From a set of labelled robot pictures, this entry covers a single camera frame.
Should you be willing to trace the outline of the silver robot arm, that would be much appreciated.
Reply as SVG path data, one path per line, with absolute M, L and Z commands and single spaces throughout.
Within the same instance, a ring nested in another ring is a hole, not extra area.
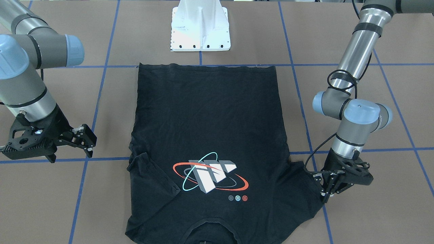
M 356 9 L 358 23 L 328 87 L 313 99 L 313 109 L 340 121 L 331 148 L 318 171 L 308 171 L 318 184 L 321 200 L 340 194 L 355 184 L 369 185 L 370 165 L 360 158 L 369 135 L 388 126 L 393 118 L 386 105 L 358 98 L 357 85 L 364 76 L 375 44 L 396 14 L 433 13 L 432 0 L 366 0 Z
M 1 104 L 15 117 L 1 153 L 12 160 L 46 157 L 56 160 L 59 146 L 93 156 L 97 137 L 87 124 L 73 128 L 43 81 L 47 68 L 71 67 L 84 61 L 79 38 L 57 33 L 20 1 L 2 0 Z

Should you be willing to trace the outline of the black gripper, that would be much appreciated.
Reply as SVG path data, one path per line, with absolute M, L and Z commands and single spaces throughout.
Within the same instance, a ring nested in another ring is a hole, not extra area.
M 338 191 L 354 184 L 370 185 L 373 182 L 369 163 L 363 162 L 359 155 L 360 152 L 356 150 L 353 157 L 348 159 L 330 149 L 323 171 L 312 173 L 313 182 L 317 187 L 322 187 L 323 203 L 327 203 Z
M 1 154 L 12 160 L 46 157 L 54 163 L 58 146 L 80 148 L 92 158 L 96 143 L 97 137 L 87 124 L 71 127 L 56 105 L 47 117 L 38 121 L 29 122 L 23 115 L 17 115 L 8 141 L 1 146 Z

